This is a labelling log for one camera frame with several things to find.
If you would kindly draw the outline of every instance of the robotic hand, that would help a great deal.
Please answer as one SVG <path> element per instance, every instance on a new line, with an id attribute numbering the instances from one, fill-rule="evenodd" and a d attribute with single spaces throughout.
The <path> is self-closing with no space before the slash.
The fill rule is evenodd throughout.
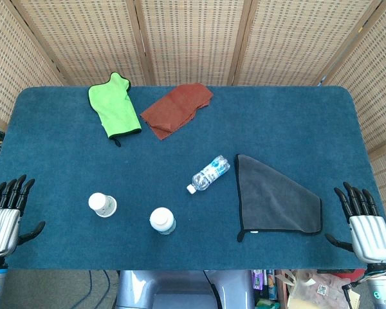
<path id="1" fill-rule="evenodd" d="M 343 183 L 349 199 L 339 188 L 335 188 L 342 204 L 353 243 L 338 241 L 326 234 L 327 240 L 334 246 L 356 254 L 356 257 L 367 264 L 363 277 L 343 286 L 347 302 L 350 304 L 349 290 L 367 281 L 373 296 L 375 309 L 386 309 L 386 223 L 379 215 L 375 202 L 369 191 L 360 191 Z"/>
<path id="2" fill-rule="evenodd" d="M 16 246 L 39 235 L 46 224 L 42 221 L 32 232 L 19 236 L 20 220 L 35 181 L 31 179 L 22 187 L 25 179 L 26 175 L 22 175 L 18 180 L 0 184 L 0 295 L 7 273 L 5 257 L 13 253 Z"/>

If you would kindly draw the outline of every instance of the bottle label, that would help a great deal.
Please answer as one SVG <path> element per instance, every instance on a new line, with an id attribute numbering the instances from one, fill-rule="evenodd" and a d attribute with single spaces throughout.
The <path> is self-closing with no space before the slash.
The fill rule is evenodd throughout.
<path id="1" fill-rule="evenodd" d="M 207 180 L 212 183 L 226 172 L 225 166 L 219 160 L 214 159 L 208 166 L 201 170 Z"/>

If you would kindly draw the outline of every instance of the black cable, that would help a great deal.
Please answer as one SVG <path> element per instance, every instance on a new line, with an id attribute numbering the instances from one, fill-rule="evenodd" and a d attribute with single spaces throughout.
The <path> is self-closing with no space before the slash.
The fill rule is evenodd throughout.
<path id="1" fill-rule="evenodd" d="M 107 290 L 104 292 L 104 294 L 103 294 L 101 300 L 99 300 L 98 303 L 97 303 L 97 305 L 95 306 L 95 309 L 97 309 L 97 308 L 100 306 L 100 304 L 102 303 L 102 301 L 103 301 L 104 298 L 106 297 L 107 293 L 109 293 L 109 291 L 110 291 L 110 278 L 109 278 L 109 275 L 107 274 L 107 272 L 106 272 L 105 270 L 103 270 L 103 272 L 104 272 L 104 274 L 106 275 L 108 286 L 107 286 Z"/>
<path id="2" fill-rule="evenodd" d="M 91 290 L 93 288 L 93 280 L 91 279 L 91 271 L 90 270 L 89 270 L 89 279 L 90 279 L 90 289 L 89 289 L 89 292 L 84 297 L 82 297 L 81 300 L 79 300 L 77 303 L 75 303 L 70 309 L 76 308 L 83 300 L 85 300 L 86 298 L 89 297 L 89 295 L 91 293 Z"/>
<path id="3" fill-rule="evenodd" d="M 219 295 L 219 292 L 217 291 L 216 285 L 210 282 L 205 271 L 203 271 L 203 273 L 207 279 L 208 284 L 210 284 L 210 287 L 212 288 L 214 297 L 216 298 L 217 309 L 223 309 L 223 306 L 221 305 L 220 295 Z"/>

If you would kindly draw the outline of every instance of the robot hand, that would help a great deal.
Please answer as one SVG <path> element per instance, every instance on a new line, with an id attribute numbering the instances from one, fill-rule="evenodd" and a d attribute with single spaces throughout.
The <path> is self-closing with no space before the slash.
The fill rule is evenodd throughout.
<path id="1" fill-rule="evenodd" d="M 358 259 L 368 265 L 386 264 L 386 223 L 367 190 L 360 191 L 343 183 L 349 200 L 339 188 L 335 188 L 349 224 L 352 243 L 338 241 L 326 234 L 327 240 L 334 246 L 354 252 Z"/>
<path id="2" fill-rule="evenodd" d="M 35 238 L 46 224 L 42 221 L 32 232 L 19 236 L 20 219 L 35 181 L 31 179 L 22 187 L 25 179 L 26 175 L 22 175 L 18 180 L 0 184 L 0 258 L 9 256 L 16 246 Z"/>

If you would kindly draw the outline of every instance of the plastic water bottle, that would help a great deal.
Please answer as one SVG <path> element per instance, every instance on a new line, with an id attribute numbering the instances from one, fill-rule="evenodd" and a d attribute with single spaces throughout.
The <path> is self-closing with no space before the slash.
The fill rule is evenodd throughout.
<path id="1" fill-rule="evenodd" d="M 194 194 L 197 190 L 203 191 L 225 174 L 230 168 L 230 164 L 223 156 L 217 156 L 211 163 L 192 177 L 192 184 L 187 186 L 187 190 Z"/>

